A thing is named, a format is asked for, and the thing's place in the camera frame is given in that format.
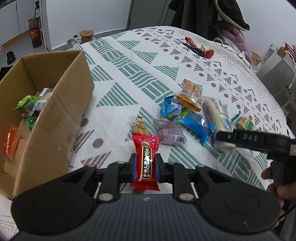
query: pink cloth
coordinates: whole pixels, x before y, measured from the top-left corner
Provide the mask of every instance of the pink cloth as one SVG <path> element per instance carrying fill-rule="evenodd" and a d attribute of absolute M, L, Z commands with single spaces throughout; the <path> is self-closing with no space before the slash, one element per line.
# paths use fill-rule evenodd
<path fill-rule="evenodd" d="M 244 51 L 246 56 L 246 60 L 250 63 L 252 62 L 252 51 L 246 41 L 246 38 L 242 34 L 242 32 L 235 26 L 233 26 L 232 31 L 228 31 L 226 29 L 222 29 L 222 36 L 230 39 L 241 52 Z"/>

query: floor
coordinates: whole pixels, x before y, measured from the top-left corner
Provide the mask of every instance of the floor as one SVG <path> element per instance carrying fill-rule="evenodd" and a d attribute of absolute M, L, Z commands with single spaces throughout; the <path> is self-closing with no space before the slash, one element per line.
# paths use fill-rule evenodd
<path fill-rule="evenodd" d="M 15 61 L 12 64 L 10 64 L 14 65 L 17 62 L 17 60 L 23 57 L 24 55 L 33 53 L 43 53 L 47 52 L 48 50 L 45 49 L 43 45 L 41 45 L 38 48 L 33 48 L 30 35 L 26 35 L 18 42 L 13 43 L 12 45 L 4 49 L 4 54 L 0 55 L 0 67 L 8 66 L 6 54 L 9 51 L 13 51 L 15 55 Z"/>

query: white wall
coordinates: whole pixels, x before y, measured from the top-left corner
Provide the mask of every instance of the white wall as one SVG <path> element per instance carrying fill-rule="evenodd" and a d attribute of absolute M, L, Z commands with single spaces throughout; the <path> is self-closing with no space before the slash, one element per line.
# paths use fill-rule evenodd
<path fill-rule="evenodd" d="M 49 48 L 64 45 L 82 30 L 98 34 L 126 28 L 130 5 L 131 0 L 46 0 Z"/>
<path fill-rule="evenodd" d="M 286 0 L 237 0 L 250 31 L 251 49 L 263 56 L 271 44 L 296 45 L 296 9 Z"/>

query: blue snack package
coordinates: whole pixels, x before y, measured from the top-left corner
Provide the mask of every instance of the blue snack package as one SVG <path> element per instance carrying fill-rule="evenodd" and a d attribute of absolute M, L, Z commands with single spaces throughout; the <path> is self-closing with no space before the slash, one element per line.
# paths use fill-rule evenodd
<path fill-rule="evenodd" d="M 176 122 L 183 106 L 174 103 L 174 96 L 165 97 L 160 113 L 168 117 L 171 121 Z"/>
<path fill-rule="evenodd" d="M 207 143 L 216 129 L 216 126 L 206 122 L 200 113 L 195 113 L 187 108 L 182 110 L 178 121 L 201 138 L 200 143 L 202 146 Z"/>

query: tablecloth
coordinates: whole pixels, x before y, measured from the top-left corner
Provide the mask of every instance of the tablecloth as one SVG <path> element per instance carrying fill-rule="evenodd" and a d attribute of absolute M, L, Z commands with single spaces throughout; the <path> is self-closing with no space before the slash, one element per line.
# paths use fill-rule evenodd
<path fill-rule="evenodd" d="M 186 36 L 198 46 L 213 49 L 214 56 L 205 59 L 191 52 L 177 40 L 185 41 Z M 163 99 L 179 94 L 183 79 L 202 85 L 203 96 L 220 98 L 230 118 L 240 110 L 259 131 L 287 135 L 286 119 L 278 103 L 228 48 L 170 26 L 134 29 L 72 48 L 85 51 L 95 88 L 69 171 L 88 164 L 106 168 L 115 161 L 128 161 L 135 152 L 129 118 L 165 119 L 159 113 Z M 270 164 L 266 154 L 245 149 L 219 153 L 210 141 L 203 147 L 195 133 L 185 127 L 183 131 L 186 147 L 160 144 L 158 152 L 164 162 L 179 162 L 186 168 L 204 164 L 261 189 L 272 183 L 260 177 Z M 161 193 L 172 192 L 169 184 L 159 187 Z M 136 192 L 126 183 L 120 191 Z M 0 236 L 10 239 L 17 232 L 11 202 L 1 195 L 0 203 Z"/>

